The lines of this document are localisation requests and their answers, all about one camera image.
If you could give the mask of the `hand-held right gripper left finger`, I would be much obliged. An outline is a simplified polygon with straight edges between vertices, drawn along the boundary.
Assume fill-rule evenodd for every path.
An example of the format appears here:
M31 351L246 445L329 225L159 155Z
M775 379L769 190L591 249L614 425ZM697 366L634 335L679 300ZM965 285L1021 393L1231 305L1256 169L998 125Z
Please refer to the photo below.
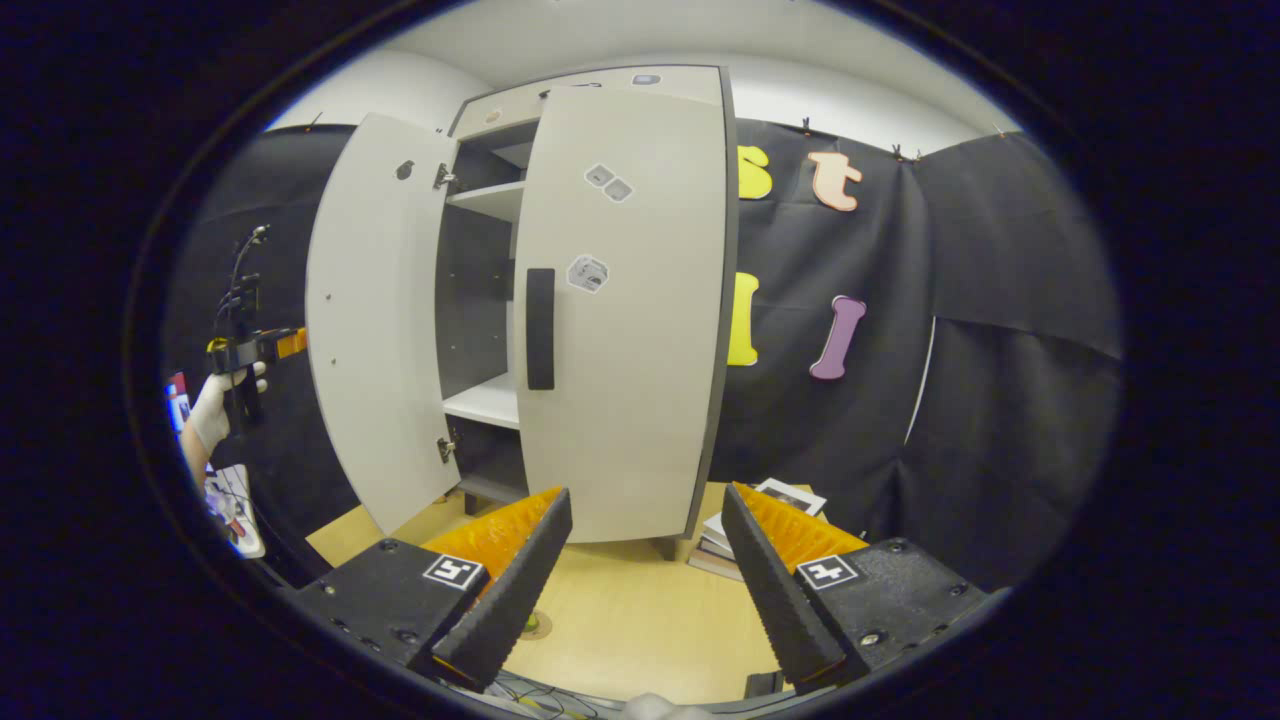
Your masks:
M522 635L572 527L571 495L554 487L425 544L380 539L291 600L392 664L480 692Z

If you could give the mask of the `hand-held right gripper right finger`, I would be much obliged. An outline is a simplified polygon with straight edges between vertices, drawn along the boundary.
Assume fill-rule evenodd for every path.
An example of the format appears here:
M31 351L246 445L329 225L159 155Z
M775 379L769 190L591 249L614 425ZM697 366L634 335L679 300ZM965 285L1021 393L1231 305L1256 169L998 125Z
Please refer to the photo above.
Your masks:
M891 673L984 623L1006 598L920 544L869 543L741 483L722 523L765 635L796 691Z

